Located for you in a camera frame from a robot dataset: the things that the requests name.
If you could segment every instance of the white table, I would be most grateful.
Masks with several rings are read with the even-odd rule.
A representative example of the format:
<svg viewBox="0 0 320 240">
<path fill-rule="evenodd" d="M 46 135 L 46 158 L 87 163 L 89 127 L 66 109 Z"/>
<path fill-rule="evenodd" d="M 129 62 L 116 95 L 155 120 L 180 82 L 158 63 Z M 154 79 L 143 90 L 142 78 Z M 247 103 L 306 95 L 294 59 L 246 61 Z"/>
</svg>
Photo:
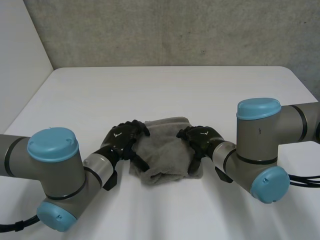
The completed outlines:
<svg viewBox="0 0 320 240">
<path fill-rule="evenodd" d="M 73 130 L 83 158 L 123 121 L 184 116 L 236 142 L 239 101 L 272 97 L 282 105 L 316 99 L 284 67 L 92 67 L 55 70 L 6 131 L 31 136 L 48 127 Z M 320 147 L 312 142 L 280 147 L 288 173 L 319 175 Z M 279 202 L 263 204 L 237 184 L 219 180 L 203 161 L 202 179 L 156 187 L 128 175 L 128 162 L 112 191 L 101 190 L 66 233 L 42 223 L 1 240 L 318 240 L 320 190 L 291 186 Z M 0 224 L 33 216 L 45 195 L 37 181 L 0 177 Z"/>
</svg>

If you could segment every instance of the concrete wall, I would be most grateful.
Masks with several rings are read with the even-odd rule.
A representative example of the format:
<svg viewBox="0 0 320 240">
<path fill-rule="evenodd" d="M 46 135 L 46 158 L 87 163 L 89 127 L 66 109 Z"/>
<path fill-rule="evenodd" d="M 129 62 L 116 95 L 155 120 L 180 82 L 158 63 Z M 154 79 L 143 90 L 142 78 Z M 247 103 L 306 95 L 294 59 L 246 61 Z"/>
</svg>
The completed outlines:
<svg viewBox="0 0 320 240">
<path fill-rule="evenodd" d="M 319 0 L 24 2 L 55 69 L 284 66 L 320 100 Z"/>
</svg>

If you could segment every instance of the gray robot arm segment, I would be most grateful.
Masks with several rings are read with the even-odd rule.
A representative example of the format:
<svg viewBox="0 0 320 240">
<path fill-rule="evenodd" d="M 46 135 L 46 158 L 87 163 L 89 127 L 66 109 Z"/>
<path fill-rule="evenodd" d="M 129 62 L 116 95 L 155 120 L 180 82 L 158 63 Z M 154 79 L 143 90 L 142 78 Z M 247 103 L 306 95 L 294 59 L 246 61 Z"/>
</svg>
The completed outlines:
<svg viewBox="0 0 320 240">
<path fill-rule="evenodd" d="M 242 101 L 237 113 L 237 145 L 222 142 L 212 160 L 222 172 L 264 203 L 281 199 L 290 178 L 277 166 L 281 144 L 320 143 L 320 103 L 281 106 L 272 98 Z"/>
<path fill-rule="evenodd" d="M 82 163 L 78 142 L 66 128 L 50 128 L 30 137 L 0 134 L 0 176 L 41 182 L 46 199 L 38 218 L 67 231 L 114 172 L 105 156 L 92 153 Z"/>
</svg>

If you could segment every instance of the blue joint cap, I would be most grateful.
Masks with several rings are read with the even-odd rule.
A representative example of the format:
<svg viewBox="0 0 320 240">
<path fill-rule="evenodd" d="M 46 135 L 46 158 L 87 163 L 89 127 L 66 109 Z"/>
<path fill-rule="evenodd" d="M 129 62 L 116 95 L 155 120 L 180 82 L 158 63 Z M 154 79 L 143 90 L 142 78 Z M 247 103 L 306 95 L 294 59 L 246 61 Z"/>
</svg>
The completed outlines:
<svg viewBox="0 0 320 240">
<path fill-rule="evenodd" d="M 290 178 L 280 166 L 272 166 L 261 172 L 253 181 L 251 195 L 265 204 L 279 201 L 288 191 Z"/>
<path fill-rule="evenodd" d="M 77 221 L 70 212 L 46 201 L 43 201 L 37 208 L 36 215 L 49 228 L 59 232 L 68 231 Z"/>
<path fill-rule="evenodd" d="M 274 98 L 250 98 L 239 102 L 236 117 L 241 120 L 257 120 L 281 111 L 281 104 Z"/>
<path fill-rule="evenodd" d="M 40 162 L 57 163 L 68 160 L 79 150 L 73 131 L 64 127 L 44 129 L 28 141 L 29 155 Z"/>
</svg>

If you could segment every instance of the gray towel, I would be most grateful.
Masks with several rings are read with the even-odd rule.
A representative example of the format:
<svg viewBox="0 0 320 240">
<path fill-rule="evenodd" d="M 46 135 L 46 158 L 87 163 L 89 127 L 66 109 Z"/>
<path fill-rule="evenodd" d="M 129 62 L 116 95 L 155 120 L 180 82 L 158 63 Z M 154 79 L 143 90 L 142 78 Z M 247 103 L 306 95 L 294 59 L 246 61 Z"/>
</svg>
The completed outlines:
<svg viewBox="0 0 320 240">
<path fill-rule="evenodd" d="M 150 169 L 142 172 L 131 163 L 130 174 L 139 177 L 142 183 L 148 185 L 202 177 L 202 165 L 194 175 L 188 175 L 188 167 L 195 152 L 187 143 L 176 137 L 180 129 L 191 126 L 187 118 L 172 117 L 146 121 L 145 125 L 150 131 L 150 136 L 142 136 L 132 149 Z"/>
</svg>

